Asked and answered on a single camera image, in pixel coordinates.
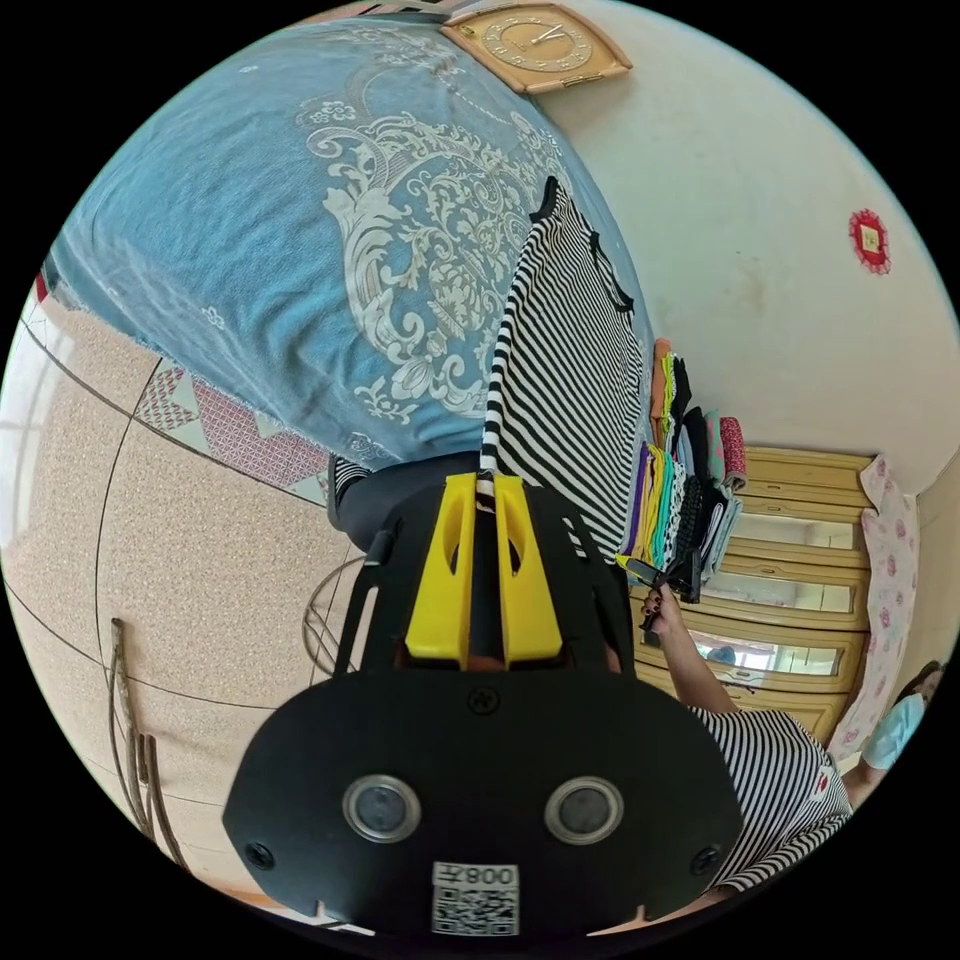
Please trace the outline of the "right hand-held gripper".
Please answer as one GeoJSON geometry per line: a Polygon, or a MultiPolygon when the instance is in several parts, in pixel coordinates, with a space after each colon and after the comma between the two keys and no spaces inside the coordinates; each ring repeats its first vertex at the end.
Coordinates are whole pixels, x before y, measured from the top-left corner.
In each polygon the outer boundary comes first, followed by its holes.
{"type": "Polygon", "coordinates": [[[635,621],[635,645],[659,649],[661,640],[654,629],[659,612],[648,608],[648,597],[667,587],[678,604],[697,604],[700,601],[701,585],[700,552],[698,549],[685,550],[663,569],[624,554],[617,554],[615,561],[628,572],[635,621]]]}

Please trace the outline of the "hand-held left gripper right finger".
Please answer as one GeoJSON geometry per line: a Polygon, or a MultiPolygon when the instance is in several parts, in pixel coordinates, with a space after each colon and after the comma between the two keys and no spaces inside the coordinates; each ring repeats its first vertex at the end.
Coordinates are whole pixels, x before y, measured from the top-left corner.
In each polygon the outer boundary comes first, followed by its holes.
{"type": "Polygon", "coordinates": [[[505,665],[552,661],[563,640],[522,480],[495,477],[494,502],[505,665]]]}

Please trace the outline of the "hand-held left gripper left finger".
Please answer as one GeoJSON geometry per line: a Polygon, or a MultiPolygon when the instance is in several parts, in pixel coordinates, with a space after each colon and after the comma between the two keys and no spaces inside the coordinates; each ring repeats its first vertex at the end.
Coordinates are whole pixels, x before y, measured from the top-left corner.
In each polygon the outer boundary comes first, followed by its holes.
{"type": "Polygon", "coordinates": [[[446,479],[405,638],[415,661],[468,665],[475,495],[475,474],[446,479]]]}

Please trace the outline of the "person's right hand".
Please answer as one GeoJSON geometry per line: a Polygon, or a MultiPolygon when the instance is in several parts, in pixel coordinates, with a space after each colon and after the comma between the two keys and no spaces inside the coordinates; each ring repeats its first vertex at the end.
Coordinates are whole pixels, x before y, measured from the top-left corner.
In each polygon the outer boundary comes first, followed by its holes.
{"type": "Polygon", "coordinates": [[[680,606],[666,583],[651,587],[643,603],[642,630],[656,644],[679,636],[685,629],[680,606]]]}

